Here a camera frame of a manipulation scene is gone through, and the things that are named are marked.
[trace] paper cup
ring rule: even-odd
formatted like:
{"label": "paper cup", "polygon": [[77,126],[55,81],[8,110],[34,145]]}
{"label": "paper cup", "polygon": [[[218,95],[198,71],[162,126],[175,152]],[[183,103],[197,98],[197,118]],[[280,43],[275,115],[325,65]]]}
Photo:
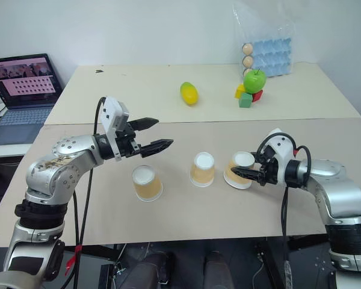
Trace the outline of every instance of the paper cup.
{"label": "paper cup", "polygon": [[138,198],[143,202],[151,202],[162,195],[162,182],[151,166],[136,167],[132,172],[132,181]]}
{"label": "paper cup", "polygon": [[251,180],[241,178],[240,176],[234,174],[231,171],[233,167],[248,167],[252,169],[254,167],[255,159],[253,155],[249,152],[236,152],[230,163],[227,165],[226,169],[224,170],[223,177],[224,180],[231,185],[232,187],[238,188],[243,190],[245,188],[249,188],[251,186]]}
{"label": "paper cup", "polygon": [[214,158],[208,152],[200,152],[194,158],[190,170],[190,181],[197,187],[205,188],[214,180]]}

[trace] egg carton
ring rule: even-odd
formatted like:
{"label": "egg carton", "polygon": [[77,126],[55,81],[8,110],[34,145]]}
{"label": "egg carton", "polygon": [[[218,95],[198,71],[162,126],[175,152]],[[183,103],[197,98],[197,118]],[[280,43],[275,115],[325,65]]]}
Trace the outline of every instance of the egg carton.
{"label": "egg carton", "polygon": [[245,43],[242,47],[244,75],[252,69],[263,70],[266,76],[291,72],[291,38],[268,39]]}

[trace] green block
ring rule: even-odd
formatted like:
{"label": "green block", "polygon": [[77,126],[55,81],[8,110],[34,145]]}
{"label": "green block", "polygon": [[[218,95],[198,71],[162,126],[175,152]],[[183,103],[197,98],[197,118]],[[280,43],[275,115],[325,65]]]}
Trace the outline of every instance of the green block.
{"label": "green block", "polygon": [[250,107],[253,102],[253,96],[249,93],[242,92],[239,99],[239,107]]}

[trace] laptop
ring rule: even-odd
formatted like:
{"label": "laptop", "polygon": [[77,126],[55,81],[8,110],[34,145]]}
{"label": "laptop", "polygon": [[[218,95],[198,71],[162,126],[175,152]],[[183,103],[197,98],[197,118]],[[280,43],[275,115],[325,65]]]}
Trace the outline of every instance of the laptop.
{"label": "laptop", "polygon": [[47,54],[0,59],[0,145],[32,143],[61,94]]}

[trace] plastic bag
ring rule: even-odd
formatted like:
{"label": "plastic bag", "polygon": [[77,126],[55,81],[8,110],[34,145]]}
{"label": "plastic bag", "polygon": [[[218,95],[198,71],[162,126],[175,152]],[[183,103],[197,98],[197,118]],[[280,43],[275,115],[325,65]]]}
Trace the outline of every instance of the plastic bag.
{"label": "plastic bag", "polygon": [[236,1],[236,38],[241,50],[241,73],[261,69],[266,76],[291,73],[294,24],[277,0]]}

